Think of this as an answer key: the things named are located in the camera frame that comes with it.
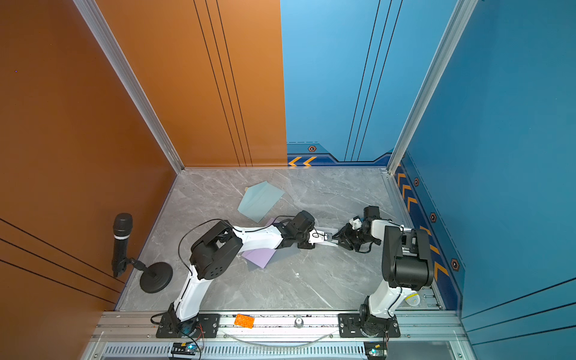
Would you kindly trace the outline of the plain white paper sheet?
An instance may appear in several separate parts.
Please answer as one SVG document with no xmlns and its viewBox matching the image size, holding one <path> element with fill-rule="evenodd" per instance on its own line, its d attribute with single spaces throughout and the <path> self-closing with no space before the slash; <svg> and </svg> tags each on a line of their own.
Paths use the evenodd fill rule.
<svg viewBox="0 0 576 360">
<path fill-rule="evenodd" d="M 331 234 L 331 241 L 324 241 L 324 242 L 320 242 L 320 243 L 316 243 L 315 245 L 325 245 L 325 246 L 329 246 L 329 247 L 338 247 L 338 240 L 334 240 L 332 238 L 332 234 Z"/>
</svg>

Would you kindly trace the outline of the purple envelope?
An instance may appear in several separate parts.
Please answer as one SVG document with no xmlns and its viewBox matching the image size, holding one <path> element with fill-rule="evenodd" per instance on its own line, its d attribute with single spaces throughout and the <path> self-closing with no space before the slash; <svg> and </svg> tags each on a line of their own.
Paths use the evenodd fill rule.
<svg viewBox="0 0 576 360">
<path fill-rule="evenodd" d="M 270 219 L 267 225 L 261 228 L 241 228 L 235 232 L 242 240 L 240 255 L 249 263 L 264 269 L 282 243 L 282 235 L 275 226 L 277 221 Z"/>
</svg>

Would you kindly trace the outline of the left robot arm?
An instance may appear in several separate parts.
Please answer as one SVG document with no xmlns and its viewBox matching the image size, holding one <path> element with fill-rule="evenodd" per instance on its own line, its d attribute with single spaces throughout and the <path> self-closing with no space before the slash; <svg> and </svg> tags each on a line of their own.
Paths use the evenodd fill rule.
<svg viewBox="0 0 576 360">
<path fill-rule="evenodd" d="M 283 217 L 261 228 L 234 227 L 218 219 L 190 248 L 188 275 L 178 298 L 169 306 L 166 318 L 175 335 L 190 335 L 198 324 L 200 305 L 212 281 L 221 276 L 240 253 L 260 249 L 277 250 L 310 243 L 315 218 L 307 211 Z"/>
</svg>

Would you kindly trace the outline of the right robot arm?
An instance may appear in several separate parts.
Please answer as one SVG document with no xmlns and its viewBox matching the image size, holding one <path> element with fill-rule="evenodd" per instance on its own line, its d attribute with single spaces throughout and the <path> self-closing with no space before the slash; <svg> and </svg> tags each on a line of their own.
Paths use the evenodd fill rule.
<svg viewBox="0 0 576 360">
<path fill-rule="evenodd" d="M 357 324 L 368 337 L 398 337 L 396 310 L 402 304 L 420 306 L 419 291 L 434 280 L 429 235 L 385 219 L 377 206 L 369 205 L 362 217 L 349 220 L 332 239 L 360 254 L 369 253 L 373 245 L 382 247 L 382 281 L 361 304 Z"/>
</svg>

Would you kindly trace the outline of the teal envelope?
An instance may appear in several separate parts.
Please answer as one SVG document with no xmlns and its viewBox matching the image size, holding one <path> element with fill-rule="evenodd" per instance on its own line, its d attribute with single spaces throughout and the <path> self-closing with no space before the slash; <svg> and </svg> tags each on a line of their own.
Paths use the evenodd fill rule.
<svg viewBox="0 0 576 360">
<path fill-rule="evenodd" d="M 248 187 L 238 206 L 238 211 L 259 223 L 282 198 L 284 191 L 267 181 Z"/>
</svg>

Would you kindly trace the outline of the orange lego brick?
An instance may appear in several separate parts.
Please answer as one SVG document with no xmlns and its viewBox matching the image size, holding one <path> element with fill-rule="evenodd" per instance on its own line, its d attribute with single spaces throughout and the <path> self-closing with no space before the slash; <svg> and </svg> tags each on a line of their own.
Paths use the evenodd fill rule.
<svg viewBox="0 0 576 360">
<path fill-rule="evenodd" d="M 255 318 L 246 314 L 237 314 L 235 316 L 234 325 L 245 329 L 252 329 L 254 327 Z"/>
</svg>

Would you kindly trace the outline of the right green circuit board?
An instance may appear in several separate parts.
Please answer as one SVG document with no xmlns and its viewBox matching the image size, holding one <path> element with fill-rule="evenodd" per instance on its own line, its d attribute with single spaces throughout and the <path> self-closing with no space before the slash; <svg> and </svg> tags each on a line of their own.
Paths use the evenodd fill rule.
<svg viewBox="0 0 576 360">
<path fill-rule="evenodd" d="M 367 360 L 386 360 L 388 347 L 383 342 L 364 342 L 364 353 Z"/>
</svg>

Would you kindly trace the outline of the green circuit board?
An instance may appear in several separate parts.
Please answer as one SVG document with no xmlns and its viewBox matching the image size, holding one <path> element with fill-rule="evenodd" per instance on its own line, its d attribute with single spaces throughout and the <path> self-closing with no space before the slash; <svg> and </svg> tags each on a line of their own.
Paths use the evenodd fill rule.
<svg viewBox="0 0 576 360">
<path fill-rule="evenodd" d="M 202 350 L 194 342 L 175 342 L 172 344 L 170 355 L 174 359 L 200 359 Z"/>
<path fill-rule="evenodd" d="M 364 353 L 367 360 L 386 360 L 388 347 L 383 342 L 364 342 Z"/>
</svg>

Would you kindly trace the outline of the black microphone on stand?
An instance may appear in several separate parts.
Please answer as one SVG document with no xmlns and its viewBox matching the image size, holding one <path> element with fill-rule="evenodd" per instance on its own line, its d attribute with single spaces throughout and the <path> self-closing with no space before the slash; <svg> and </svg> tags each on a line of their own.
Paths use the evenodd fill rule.
<svg viewBox="0 0 576 360">
<path fill-rule="evenodd" d="M 112 254 L 112 276 L 119 278 L 129 265 L 141 272 L 139 286 L 145 293 L 159 293 L 164 290 L 173 278 L 173 268 L 167 262 L 156 262 L 145 265 L 142 261 L 128 256 L 128 243 L 133 230 L 134 221 L 129 213 L 115 216 L 112 231 L 114 247 Z"/>
</svg>

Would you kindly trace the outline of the left green circuit board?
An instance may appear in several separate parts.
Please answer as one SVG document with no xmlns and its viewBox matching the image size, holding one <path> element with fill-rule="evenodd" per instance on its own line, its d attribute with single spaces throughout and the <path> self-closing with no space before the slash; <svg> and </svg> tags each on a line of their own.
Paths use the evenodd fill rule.
<svg viewBox="0 0 576 360">
<path fill-rule="evenodd" d="M 200 359 L 202 350 L 194 342 L 175 342 L 172 344 L 170 355 L 174 359 Z"/>
</svg>

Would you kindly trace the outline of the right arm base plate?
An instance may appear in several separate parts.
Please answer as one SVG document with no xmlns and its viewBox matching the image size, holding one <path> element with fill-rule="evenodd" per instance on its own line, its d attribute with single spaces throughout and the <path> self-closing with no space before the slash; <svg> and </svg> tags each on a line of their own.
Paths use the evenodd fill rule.
<svg viewBox="0 0 576 360">
<path fill-rule="evenodd" d="M 337 315 L 339 334 L 342 338 L 399 338 L 398 320 L 368 316 L 361 319 L 359 313 L 339 313 Z"/>
</svg>

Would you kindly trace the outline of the silver knob on rail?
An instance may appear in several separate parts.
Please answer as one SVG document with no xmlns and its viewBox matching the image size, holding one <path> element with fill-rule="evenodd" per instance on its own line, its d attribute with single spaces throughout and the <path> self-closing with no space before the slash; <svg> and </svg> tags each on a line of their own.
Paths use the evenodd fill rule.
<svg viewBox="0 0 576 360">
<path fill-rule="evenodd" d="M 295 318 L 294 326 L 295 326 L 297 329 L 301 329 L 301 328 L 304 326 L 304 320 L 303 320 L 303 318 L 300 317 L 300 316 L 298 316 L 297 318 Z"/>
</svg>

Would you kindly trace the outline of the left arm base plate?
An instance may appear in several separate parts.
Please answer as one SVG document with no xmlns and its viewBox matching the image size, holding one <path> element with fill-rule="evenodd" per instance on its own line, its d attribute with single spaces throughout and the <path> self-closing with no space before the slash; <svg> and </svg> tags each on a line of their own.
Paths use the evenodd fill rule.
<svg viewBox="0 0 576 360">
<path fill-rule="evenodd" d="M 213 339 L 217 337 L 221 315 L 200 313 L 192 319 L 176 322 L 168 313 L 163 313 L 157 324 L 156 338 Z"/>
</svg>

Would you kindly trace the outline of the aluminium front rail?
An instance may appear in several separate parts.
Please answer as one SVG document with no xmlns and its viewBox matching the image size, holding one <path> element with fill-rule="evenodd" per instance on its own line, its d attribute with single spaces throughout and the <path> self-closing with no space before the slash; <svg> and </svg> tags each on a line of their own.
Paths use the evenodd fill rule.
<svg viewBox="0 0 576 360">
<path fill-rule="evenodd" d="M 217 337 L 204 341 L 247 342 L 312 342 L 381 340 L 382 337 L 343 338 L 339 334 L 338 314 L 349 313 L 344 310 L 308 310 L 308 311 L 245 311 L 243 314 L 255 318 L 253 328 L 234 325 L 238 311 L 222 311 Z M 105 312 L 92 336 L 91 341 L 168 341 L 189 338 L 156 338 L 158 319 L 153 320 L 152 311 L 148 312 Z M 302 317 L 304 326 L 296 328 L 295 318 Z M 441 310 L 399 310 L 396 313 L 400 326 L 399 338 L 391 341 L 466 341 L 464 327 L 453 311 Z"/>
</svg>

